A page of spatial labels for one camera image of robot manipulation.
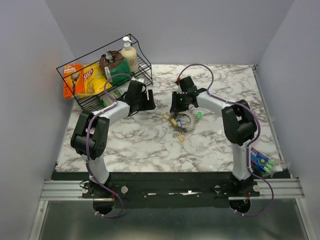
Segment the yellow key tag with key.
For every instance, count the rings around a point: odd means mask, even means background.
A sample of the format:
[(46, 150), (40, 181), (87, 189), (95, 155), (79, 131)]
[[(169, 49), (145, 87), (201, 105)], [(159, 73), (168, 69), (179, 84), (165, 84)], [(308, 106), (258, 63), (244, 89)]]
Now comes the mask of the yellow key tag with key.
[(173, 133), (172, 136), (176, 139), (178, 139), (181, 143), (185, 142), (185, 138), (181, 134), (175, 134)]

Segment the white green snack pouch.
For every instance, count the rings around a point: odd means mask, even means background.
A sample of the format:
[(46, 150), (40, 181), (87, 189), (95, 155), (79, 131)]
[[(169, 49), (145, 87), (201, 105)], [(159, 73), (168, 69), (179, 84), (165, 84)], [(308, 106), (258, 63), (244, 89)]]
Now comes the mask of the white green snack pouch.
[[(130, 80), (130, 81), (124, 83), (123, 85), (111, 90), (109, 92), (109, 94), (115, 99), (120, 98), (128, 90), (130, 82), (133, 82), (133, 81), (138, 81), (143, 84), (145, 84), (147, 82), (144, 78), (133, 78), (133, 80)], [(101, 101), (102, 108), (106, 108), (114, 102), (107, 94), (104, 94), (100, 98), (100, 101)]]

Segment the cream lotion pump bottle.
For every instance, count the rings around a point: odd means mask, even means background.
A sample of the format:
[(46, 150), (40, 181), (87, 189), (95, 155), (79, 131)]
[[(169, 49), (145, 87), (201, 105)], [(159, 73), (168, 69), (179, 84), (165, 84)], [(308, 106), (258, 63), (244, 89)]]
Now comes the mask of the cream lotion pump bottle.
[(124, 36), (122, 40), (124, 41), (124, 44), (121, 50), (121, 55), (127, 61), (130, 72), (133, 73), (139, 68), (137, 51), (134, 47), (132, 47), (132, 41), (128, 36)]

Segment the blue key tag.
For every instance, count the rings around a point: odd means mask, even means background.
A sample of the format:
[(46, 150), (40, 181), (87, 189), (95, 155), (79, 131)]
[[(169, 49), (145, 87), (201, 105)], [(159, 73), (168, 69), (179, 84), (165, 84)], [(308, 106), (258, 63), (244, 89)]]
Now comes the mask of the blue key tag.
[(178, 127), (182, 127), (182, 122), (179, 119), (176, 122)]

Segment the yellow chips bag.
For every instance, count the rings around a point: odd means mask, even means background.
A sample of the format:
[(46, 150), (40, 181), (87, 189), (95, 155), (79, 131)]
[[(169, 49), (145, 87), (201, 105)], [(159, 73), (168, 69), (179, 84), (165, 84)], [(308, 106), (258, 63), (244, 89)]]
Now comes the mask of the yellow chips bag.
[(85, 65), (83, 69), (83, 86), (84, 91), (78, 93), (80, 98), (98, 95), (104, 91), (107, 79), (98, 63)]

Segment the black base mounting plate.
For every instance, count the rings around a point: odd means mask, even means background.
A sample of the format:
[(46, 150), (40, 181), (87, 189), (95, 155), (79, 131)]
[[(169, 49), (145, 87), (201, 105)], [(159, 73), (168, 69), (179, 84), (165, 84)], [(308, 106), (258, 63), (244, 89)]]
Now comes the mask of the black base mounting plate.
[(85, 172), (54, 172), (53, 181), (80, 181), (80, 197), (100, 212), (128, 209), (229, 208), (249, 206), (260, 196), (254, 178), (237, 180), (231, 172), (112, 172), (106, 186)]

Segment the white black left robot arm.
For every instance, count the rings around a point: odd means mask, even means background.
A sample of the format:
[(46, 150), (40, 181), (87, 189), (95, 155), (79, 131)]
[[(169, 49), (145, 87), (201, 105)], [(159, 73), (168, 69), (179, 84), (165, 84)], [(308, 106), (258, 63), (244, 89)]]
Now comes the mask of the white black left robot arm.
[(141, 81), (131, 80), (127, 91), (110, 106), (96, 112), (83, 111), (79, 115), (70, 146), (85, 160), (89, 179), (95, 183), (93, 191), (99, 197), (107, 197), (111, 191), (107, 182), (110, 173), (103, 158), (109, 127), (134, 113), (155, 108), (153, 90)]

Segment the green brown bag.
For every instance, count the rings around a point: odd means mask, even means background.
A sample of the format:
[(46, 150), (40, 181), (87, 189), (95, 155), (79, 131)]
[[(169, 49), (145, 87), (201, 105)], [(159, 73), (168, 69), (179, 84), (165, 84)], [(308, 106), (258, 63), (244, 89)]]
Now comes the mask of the green brown bag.
[(103, 54), (99, 59), (99, 67), (107, 80), (115, 75), (109, 81), (112, 86), (120, 86), (131, 80), (129, 64), (119, 51), (110, 50)]

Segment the blue green toothbrush pack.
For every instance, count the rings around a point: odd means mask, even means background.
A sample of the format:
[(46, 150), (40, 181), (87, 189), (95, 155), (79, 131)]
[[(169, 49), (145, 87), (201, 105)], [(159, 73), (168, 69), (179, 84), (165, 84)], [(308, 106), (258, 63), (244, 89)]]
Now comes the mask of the blue green toothbrush pack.
[(253, 172), (258, 176), (266, 178), (275, 172), (276, 163), (255, 148), (250, 150), (250, 162)]

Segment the orange razor package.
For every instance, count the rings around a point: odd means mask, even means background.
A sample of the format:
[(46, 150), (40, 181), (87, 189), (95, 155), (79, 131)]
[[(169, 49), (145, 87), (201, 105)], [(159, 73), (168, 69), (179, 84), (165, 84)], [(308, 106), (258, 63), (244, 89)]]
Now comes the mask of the orange razor package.
[(71, 99), (84, 92), (83, 65), (81, 63), (68, 64), (63, 69), (63, 96)]

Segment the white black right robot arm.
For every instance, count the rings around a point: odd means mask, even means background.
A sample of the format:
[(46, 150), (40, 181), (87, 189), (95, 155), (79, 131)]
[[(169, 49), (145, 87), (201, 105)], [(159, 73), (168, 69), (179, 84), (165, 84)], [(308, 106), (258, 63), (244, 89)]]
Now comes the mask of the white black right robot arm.
[(251, 175), (250, 151), (247, 144), (259, 131), (248, 103), (245, 100), (232, 102), (210, 94), (205, 88), (197, 88), (189, 76), (177, 79), (175, 84), (178, 90), (172, 93), (170, 113), (182, 113), (193, 106), (222, 117), (224, 134), (232, 143), (232, 175), (236, 178), (230, 183), (230, 191), (236, 196), (243, 195), (248, 190), (245, 180)]

